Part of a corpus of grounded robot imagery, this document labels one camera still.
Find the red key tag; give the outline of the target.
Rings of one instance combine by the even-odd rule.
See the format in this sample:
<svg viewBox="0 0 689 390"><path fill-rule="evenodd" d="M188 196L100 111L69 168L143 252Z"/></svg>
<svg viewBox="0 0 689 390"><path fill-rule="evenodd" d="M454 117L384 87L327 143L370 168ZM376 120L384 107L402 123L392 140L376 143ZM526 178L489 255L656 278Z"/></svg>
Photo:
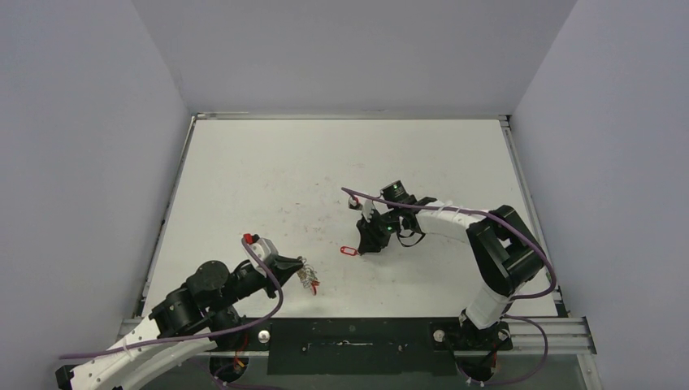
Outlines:
<svg viewBox="0 0 689 390"><path fill-rule="evenodd" d="M355 257L355 256L359 255L358 250L356 248L350 247L350 246L341 246L340 252L343 255L350 256L350 257Z"/></svg>

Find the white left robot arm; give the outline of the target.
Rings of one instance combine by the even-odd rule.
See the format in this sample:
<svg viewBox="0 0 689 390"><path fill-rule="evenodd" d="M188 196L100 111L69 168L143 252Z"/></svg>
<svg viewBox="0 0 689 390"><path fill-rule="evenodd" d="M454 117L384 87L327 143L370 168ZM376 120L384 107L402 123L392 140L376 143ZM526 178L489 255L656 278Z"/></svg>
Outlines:
<svg viewBox="0 0 689 390"><path fill-rule="evenodd" d="M271 255L259 267L249 260L229 270L220 261L201 264L109 349L91 353L80 365L60 367L60 389L140 389L174 366L213 349L234 349L261 318L240 316L234 305L263 291L284 302L283 285L305 260Z"/></svg>

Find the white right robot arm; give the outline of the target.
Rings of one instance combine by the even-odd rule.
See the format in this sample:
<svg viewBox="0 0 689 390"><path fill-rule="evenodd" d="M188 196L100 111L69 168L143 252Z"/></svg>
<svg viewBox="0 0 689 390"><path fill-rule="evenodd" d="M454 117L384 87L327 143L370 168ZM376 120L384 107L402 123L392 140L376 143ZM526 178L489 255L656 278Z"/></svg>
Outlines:
<svg viewBox="0 0 689 390"><path fill-rule="evenodd" d="M503 205L472 210L434 197L417 198L395 181L372 196L347 190L348 206L359 211L356 223L359 254L377 254L392 236L399 242L418 236L442 236L470 246L483 284L476 298L459 316L461 342L477 349L492 337L495 327L521 288L551 263L518 212Z"/></svg>

